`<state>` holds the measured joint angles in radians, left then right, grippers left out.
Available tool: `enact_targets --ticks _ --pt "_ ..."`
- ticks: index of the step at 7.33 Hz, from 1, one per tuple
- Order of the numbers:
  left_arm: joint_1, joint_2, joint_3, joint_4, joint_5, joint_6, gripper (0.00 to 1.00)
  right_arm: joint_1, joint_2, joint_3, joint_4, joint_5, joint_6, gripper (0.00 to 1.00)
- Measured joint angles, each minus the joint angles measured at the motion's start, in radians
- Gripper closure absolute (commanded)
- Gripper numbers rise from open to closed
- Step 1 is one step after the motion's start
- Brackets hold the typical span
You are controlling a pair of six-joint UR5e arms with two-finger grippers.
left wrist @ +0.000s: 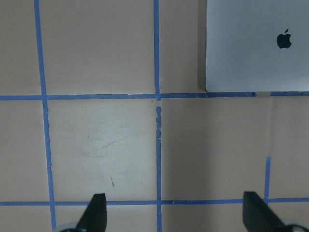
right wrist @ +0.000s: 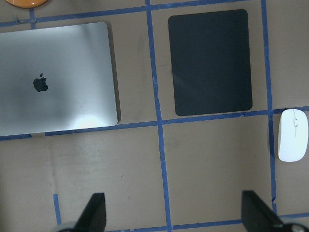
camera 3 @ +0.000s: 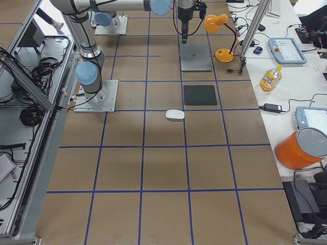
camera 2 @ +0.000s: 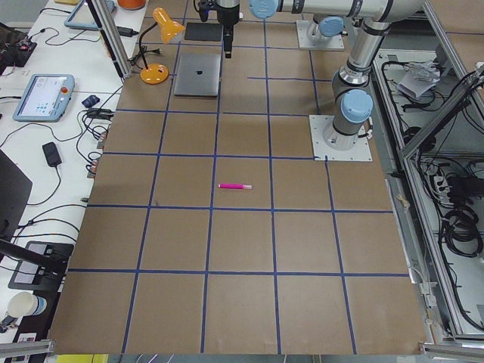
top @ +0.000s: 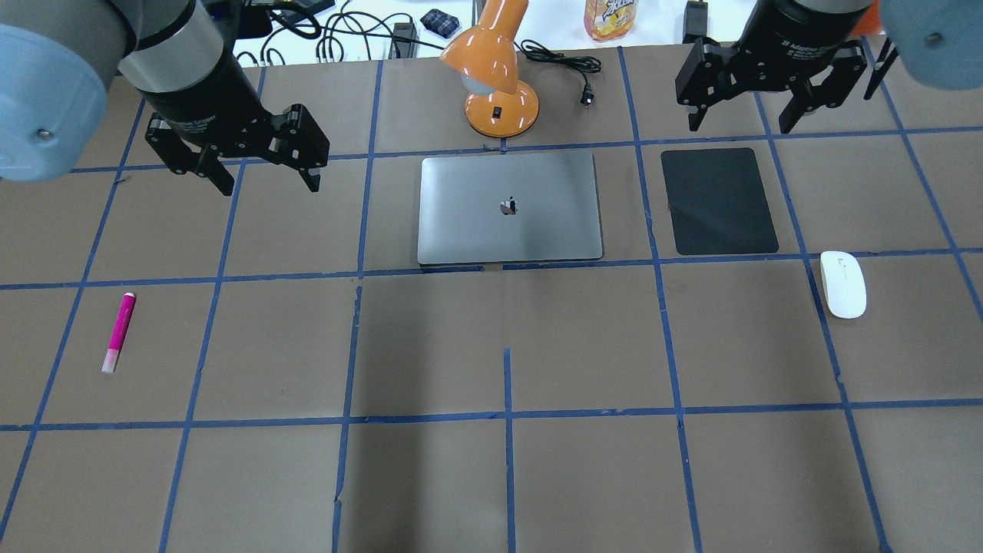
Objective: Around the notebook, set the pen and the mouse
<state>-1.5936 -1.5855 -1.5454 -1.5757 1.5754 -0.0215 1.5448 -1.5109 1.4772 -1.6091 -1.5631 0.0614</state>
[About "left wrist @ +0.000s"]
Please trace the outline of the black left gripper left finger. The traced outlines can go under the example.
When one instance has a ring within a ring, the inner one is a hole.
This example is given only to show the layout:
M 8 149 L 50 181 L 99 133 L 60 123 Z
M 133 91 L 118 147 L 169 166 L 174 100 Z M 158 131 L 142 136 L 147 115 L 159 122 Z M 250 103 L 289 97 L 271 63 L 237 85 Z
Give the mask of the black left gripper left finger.
M 107 205 L 104 193 L 94 194 L 75 229 L 78 232 L 105 232 Z

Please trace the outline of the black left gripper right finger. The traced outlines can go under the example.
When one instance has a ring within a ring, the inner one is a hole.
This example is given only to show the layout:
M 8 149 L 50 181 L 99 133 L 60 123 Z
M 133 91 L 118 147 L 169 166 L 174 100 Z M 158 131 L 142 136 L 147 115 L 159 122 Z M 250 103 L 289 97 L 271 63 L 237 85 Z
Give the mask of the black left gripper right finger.
M 242 221 L 248 232 L 285 232 L 286 226 L 254 191 L 243 193 Z

